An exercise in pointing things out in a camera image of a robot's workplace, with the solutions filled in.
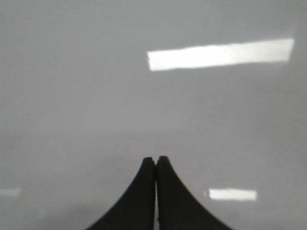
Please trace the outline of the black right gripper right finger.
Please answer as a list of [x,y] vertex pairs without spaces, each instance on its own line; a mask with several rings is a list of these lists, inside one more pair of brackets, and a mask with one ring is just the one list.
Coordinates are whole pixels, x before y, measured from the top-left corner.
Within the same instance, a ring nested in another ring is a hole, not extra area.
[[158,222],[161,230],[229,230],[182,183],[167,156],[156,164]]

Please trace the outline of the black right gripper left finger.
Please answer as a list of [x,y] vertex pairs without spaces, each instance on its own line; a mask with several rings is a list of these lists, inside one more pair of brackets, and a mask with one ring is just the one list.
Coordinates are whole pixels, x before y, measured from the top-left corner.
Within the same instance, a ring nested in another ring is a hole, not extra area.
[[142,160],[120,199],[89,230],[152,230],[155,217],[155,163]]

